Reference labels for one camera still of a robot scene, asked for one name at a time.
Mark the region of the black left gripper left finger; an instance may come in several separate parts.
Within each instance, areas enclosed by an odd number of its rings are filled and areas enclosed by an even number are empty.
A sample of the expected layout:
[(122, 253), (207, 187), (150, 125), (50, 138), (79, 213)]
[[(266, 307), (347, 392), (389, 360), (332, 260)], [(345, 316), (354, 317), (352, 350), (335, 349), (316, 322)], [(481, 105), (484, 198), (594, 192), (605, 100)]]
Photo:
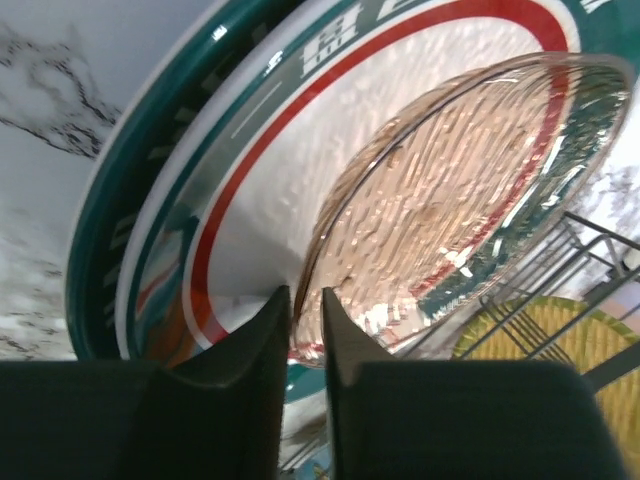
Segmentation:
[(5, 479), (274, 479), (291, 326), (278, 288), (253, 319), (173, 367), (5, 361)]

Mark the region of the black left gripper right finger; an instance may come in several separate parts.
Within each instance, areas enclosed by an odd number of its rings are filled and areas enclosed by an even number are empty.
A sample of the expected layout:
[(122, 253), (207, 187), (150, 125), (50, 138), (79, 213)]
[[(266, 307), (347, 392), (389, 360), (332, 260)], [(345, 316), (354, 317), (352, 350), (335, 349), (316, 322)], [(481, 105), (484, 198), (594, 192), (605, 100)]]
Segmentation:
[(335, 479), (624, 479), (590, 385), (547, 361), (406, 360), (322, 292)]

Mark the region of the yellow woven bamboo plate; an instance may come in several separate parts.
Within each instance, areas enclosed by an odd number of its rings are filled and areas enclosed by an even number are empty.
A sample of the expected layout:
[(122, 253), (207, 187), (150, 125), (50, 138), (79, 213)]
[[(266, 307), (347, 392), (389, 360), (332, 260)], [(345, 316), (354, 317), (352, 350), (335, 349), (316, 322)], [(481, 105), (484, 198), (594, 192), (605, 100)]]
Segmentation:
[[(463, 356), (491, 328), (517, 307), (515, 300), (493, 304), (476, 315), (463, 330), (452, 356)], [(470, 354), (472, 359), (523, 359), (539, 344), (553, 336), (585, 304), (560, 297), (541, 297), (528, 304), (505, 327)], [(639, 335), (618, 319), (594, 310), (574, 324), (539, 357), (573, 366), (586, 373), (639, 342)], [(605, 419), (619, 442), (628, 449), (639, 448), (639, 371), (614, 380), (597, 393)]]

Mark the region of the pink small plate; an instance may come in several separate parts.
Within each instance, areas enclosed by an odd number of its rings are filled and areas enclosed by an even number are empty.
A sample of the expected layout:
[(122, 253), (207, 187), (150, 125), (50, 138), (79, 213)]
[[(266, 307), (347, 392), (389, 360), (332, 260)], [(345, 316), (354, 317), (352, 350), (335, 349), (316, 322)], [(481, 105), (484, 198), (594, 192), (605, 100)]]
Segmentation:
[(403, 107), (317, 215), (291, 359), (324, 363), (321, 296), (401, 349), (512, 266), (611, 150), (633, 95), (611, 54), (538, 52), (467, 71)]

